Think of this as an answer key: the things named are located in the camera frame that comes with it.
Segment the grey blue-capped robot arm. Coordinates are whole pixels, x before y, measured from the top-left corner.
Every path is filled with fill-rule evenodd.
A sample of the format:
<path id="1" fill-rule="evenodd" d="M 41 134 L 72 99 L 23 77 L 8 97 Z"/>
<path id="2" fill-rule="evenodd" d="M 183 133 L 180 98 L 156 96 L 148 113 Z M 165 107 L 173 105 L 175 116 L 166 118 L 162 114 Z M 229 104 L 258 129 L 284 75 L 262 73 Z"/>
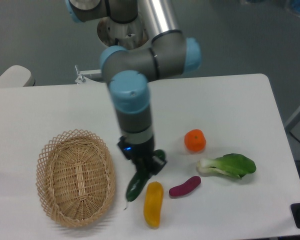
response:
<path id="1" fill-rule="evenodd" d="M 121 130 L 118 147 L 136 173 L 150 179 L 166 160 L 155 153 L 148 83 L 198 69 L 200 45 L 184 37 L 169 0 L 68 0 L 66 6 L 76 22 L 108 18 L 111 32 L 131 29 L 149 37 L 149 47 L 129 50 L 115 36 L 100 55 L 100 70 Z"/>

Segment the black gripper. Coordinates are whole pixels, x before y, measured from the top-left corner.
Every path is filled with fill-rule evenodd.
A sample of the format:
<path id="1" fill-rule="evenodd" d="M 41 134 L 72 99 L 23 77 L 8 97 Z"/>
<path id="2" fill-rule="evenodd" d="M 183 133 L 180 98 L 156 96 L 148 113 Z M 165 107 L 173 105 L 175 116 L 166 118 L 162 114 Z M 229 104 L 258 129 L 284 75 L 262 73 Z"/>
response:
<path id="1" fill-rule="evenodd" d="M 117 146 L 127 160 L 135 160 L 136 174 L 140 179 L 149 179 L 150 174 L 157 175 L 167 163 L 166 155 L 164 153 L 154 154 L 154 136 L 147 141 L 138 144 L 129 143 L 125 136 L 121 136 Z M 148 167 L 143 158 L 150 158 Z"/>

